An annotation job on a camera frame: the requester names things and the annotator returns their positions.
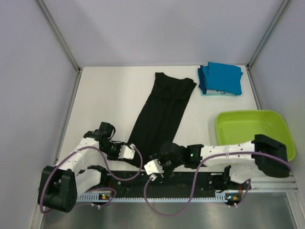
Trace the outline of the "black t shirt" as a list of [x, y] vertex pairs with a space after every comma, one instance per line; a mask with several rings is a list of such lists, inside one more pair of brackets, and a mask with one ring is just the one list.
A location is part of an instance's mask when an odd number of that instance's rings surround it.
[[137, 154], [134, 156], [133, 166], [145, 165], [164, 142], [173, 141], [195, 87], [190, 78], [176, 79], [155, 73], [152, 91], [128, 139], [142, 155], [142, 159]]

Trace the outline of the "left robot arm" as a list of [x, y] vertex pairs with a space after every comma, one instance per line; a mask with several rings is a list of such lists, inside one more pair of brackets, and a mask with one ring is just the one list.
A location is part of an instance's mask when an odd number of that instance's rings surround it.
[[113, 125], [101, 122], [98, 129], [84, 134], [66, 158], [43, 169], [38, 195], [41, 213], [70, 212], [82, 194], [109, 187], [110, 173], [102, 162], [119, 155], [122, 143], [112, 141], [115, 131]]

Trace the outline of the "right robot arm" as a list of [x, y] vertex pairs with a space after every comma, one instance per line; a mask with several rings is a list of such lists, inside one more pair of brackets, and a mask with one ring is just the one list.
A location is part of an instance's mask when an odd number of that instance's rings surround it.
[[286, 145], [262, 134], [236, 145], [184, 147], [165, 142], [158, 153], [149, 157], [144, 170], [152, 179], [157, 175], [169, 179], [179, 166], [196, 171], [201, 167], [223, 166], [222, 182], [229, 189], [257, 177], [286, 178], [291, 171]]

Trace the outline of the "green plastic basin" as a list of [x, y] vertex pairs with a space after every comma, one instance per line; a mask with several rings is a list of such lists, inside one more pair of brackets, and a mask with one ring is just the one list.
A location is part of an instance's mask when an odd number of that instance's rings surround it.
[[295, 158], [296, 149], [291, 132], [281, 115], [271, 110], [239, 110], [220, 113], [215, 120], [219, 145], [235, 145], [266, 135], [286, 145], [287, 157]]

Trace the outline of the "light teal folded shirt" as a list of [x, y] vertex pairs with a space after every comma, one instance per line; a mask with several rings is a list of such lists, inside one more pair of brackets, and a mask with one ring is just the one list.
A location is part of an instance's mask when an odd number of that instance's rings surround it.
[[201, 95], [202, 96], [214, 96], [214, 95], [235, 96], [235, 94], [222, 92], [218, 90], [206, 90], [206, 91], [201, 90]]

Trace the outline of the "dark blue folded shirt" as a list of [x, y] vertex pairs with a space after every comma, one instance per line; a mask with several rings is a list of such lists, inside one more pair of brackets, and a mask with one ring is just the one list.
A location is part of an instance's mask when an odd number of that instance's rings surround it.
[[199, 88], [201, 89], [202, 94], [207, 94], [207, 89], [205, 86], [205, 75], [208, 74], [208, 66], [201, 65], [197, 69], [198, 79], [199, 79]]

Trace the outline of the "top blue folded shirt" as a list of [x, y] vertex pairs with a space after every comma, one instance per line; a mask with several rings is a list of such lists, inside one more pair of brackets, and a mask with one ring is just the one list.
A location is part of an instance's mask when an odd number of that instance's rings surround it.
[[203, 66], [202, 69], [206, 89], [234, 95], [242, 94], [241, 78], [243, 72], [240, 67], [208, 62], [208, 65]]

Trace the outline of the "left aluminium frame post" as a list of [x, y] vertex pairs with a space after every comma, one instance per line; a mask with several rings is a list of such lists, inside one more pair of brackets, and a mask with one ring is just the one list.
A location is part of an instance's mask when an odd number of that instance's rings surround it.
[[53, 32], [53, 35], [55, 36], [55, 39], [59, 43], [62, 51], [64, 52], [65, 56], [68, 58], [70, 64], [73, 66], [76, 73], [79, 73], [81, 71], [81, 67], [78, 65], [76, 59], [74, 58], [66, 40], [64, 39], [60, 29], [58, 28], [55, 20], [53, 19], [50, 11], [48, 10], [47, 5], [43, 0], [35, 0], [35, 3], [38, 5], [39, 9], [41, 10], [51, 31]]

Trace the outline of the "aluminium frame post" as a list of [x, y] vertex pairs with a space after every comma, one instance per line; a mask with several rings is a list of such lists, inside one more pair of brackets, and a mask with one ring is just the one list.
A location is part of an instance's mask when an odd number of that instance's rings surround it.
[[253, 53], [250, 61], [246, 65], [248, 70], [251, 70], [252, 67], [254, 66], [254, 64], [256, 63], [260, 53], [264, 49], [264, 47], [267, 44], [269, 38], [272, 36], [275, 28], [279, 24], [280, 20], [282, 19], [282, 17], [285, 14], [285, 12], [288, 10], [291, 3], [292, 3], [291, 0], [283, 0], [282, 3], [280, 4], [280, 7], [276, 11], [276, 14], [273, 17], [273, 19], [271, 20], [266, 32], [264, 33], [263, 37], [261, 38], [261, 40], [260, 40], [255, 52]]
[[55, 39], [59, 43], [62, 51], [64, 52], [65, 56], [68, 58], [70, 64], [73, 66], [76, 73], [79, 73], [81, 71], [81, 67], [78, 65], [76, 59], [74, 58], [66, 40], [64, 39], [60, 29], [58, 28], [55, 20], [53, 19], [50, 11], [48, 10], [47, 5], [43, 0], [35, 0], [35, 3], [38, 5], [39, 9], [41, 10], [51, 31], [53, 32], [53, 35], [55, 36]]

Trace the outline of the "right aluminium frame post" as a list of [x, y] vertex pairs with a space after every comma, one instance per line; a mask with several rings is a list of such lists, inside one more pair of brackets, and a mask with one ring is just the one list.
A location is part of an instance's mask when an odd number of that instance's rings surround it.
[[256, 63], [260, 53], [264, 49], [264, 47], [267, 44], [269, 38], [272, 36], [275, 28], [279, 24], [280, 20], [282, 19], [282, 17], [285, 14], [285, 12], [288, 10], [291, 3], [292, 3], [291, 0], [283, 0], [282, 3], [280, 4], [280, 7], [276, 11], [276, 14], [273, 17], [273, 19], [271, 20], [266, 32], [264, 33], [263, 37], [261, 38], [261, 40], [260, 40], [255, 52], [253, 53], [250, 61], [246, 65], [248, 70], [251, 70], [252, 67], [254, 66], [254, 64]]

